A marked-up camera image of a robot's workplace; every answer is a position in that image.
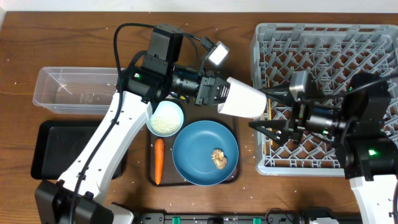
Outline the orange carrot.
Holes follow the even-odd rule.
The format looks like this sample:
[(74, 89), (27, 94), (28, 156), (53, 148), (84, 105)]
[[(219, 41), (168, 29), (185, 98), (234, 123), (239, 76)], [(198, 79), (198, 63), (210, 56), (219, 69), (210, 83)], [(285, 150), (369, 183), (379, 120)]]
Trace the orange carrot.
[(155, 183), (159, 185), (162, 181), (162, 174), (164, 168), (164, 153), (165, 143), (164, 140), (159, 138), (155, 141)]

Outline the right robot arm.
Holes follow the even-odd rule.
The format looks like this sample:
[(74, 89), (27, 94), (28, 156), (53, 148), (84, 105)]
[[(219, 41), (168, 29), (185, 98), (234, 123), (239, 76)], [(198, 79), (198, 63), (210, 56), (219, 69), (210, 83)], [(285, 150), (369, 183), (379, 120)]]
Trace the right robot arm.
[(288, 83), (263, 88), (268, 98), (290, 107), (288, 120), (251, 121), (252, 129), (283, 146), (304, 133), (333, 138), (330, 143), (359, 205), (363, 223), (397, 223), (397, 145), (382, 131), (391, 102), (388, 80), (357, 73), (348, 90), (324, 95), (312, 74), (295, 72)]

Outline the pink cup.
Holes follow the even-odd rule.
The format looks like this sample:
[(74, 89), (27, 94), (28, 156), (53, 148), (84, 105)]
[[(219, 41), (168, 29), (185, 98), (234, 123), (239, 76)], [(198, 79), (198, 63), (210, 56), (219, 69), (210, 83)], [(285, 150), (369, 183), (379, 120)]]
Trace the pink cup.
[(264, 113), (267, 96), (263, 92), (232, 77), (227, 82), (230, 86), (226, 101), (217, 107), (220, 114), (257, 119)]

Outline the light blue rice bowl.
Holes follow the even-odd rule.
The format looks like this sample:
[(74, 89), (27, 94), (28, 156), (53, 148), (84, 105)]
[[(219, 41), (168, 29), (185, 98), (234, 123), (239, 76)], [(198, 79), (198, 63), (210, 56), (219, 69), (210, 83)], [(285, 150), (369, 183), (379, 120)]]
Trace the light blue rice bowl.
[(169, 137), (180, 130), (183, 121), (183, 111), (178, 104), (172, 101), (162, 101), (148, 120), (147, 127), (156, 136)]

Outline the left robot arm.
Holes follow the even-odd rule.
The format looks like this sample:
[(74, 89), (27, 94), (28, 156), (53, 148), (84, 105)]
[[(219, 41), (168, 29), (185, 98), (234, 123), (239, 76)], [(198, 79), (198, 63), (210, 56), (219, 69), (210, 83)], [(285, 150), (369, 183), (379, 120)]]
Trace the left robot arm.
[(157, 24), (149, 48), (118, 69), (116, 92), (84, 150), (56, 182), (42, 181), (35, 201), (42, 223), (132, 223), (134, 213), (104, 206), (113, 174), (139, 130), (167, 96), (193, 97), (196, 105), (224, 103), (230, 85), (204, 65), (221, 42)]

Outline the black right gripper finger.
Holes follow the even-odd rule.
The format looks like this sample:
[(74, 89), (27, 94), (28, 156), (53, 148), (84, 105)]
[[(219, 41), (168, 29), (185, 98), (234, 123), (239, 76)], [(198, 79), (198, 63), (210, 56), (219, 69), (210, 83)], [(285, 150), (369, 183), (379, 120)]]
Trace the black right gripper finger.
[(259, 91), (263, 92), (268, 99), (276, 101), (287, 107), (292, 107), (294, 98), (289, 90), (288, 85), (277, 85), (269, 88), (261, 88)]
[(290, 130), (292, 123), (288, 120), (251, 121), (249, 127), (282, 146), (290, 139), (292, 134)]

